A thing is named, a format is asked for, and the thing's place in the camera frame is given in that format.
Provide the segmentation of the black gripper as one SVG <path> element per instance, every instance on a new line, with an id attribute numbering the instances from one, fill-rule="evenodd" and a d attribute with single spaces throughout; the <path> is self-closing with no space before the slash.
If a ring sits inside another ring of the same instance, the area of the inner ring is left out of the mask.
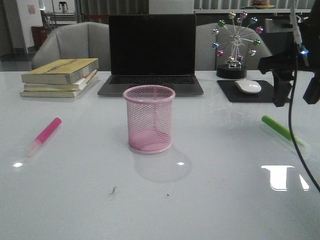
<path id="1" fill-rule="evenodd" d="M 258 63 L 262 74 L 272 72 L 272 101 L 276 107 L 284 106 L 292 90 L 290 81 L 294 79 L 295 70 L 314 73 L 303 95 L 305 102 L 311 105 L 320 100 L 320 2 L 314 1 L 309 17 L 301 23 L 298 23 L 294 4 L 292 0 L 289 16 L 293 42 L 284 52 L 262 57 Z"/>

